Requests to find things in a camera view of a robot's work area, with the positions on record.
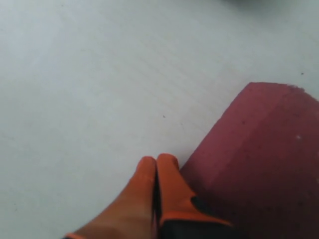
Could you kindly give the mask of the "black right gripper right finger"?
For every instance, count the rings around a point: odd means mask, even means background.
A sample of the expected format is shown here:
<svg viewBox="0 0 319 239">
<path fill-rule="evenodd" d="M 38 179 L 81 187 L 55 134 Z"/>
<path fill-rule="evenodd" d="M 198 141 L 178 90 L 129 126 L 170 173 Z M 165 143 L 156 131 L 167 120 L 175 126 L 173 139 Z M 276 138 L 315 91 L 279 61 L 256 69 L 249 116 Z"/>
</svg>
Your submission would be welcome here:
<svg viewBox="0 0 319 239">
<path fill-rule="evenodd" d="M 233 239 L 231 223 L 213 216 L 183 179 L 175 156 L 157 158 L 158 238 Z"/>
</svg>

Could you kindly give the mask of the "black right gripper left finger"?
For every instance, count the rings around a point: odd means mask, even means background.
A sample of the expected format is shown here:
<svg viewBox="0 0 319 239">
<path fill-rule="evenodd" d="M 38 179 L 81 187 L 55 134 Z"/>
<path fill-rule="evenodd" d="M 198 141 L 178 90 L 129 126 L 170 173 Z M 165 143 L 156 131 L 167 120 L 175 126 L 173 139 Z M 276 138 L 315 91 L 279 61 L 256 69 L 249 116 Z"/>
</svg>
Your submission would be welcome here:
<svg viewBox="0 0 319 239">
<path fill-rule="evenodd" d="M 154 158 L 143 157 L 126 187 L 96 218 L 66 239 L 150 239 L 153 236 Z"/>
</svg>

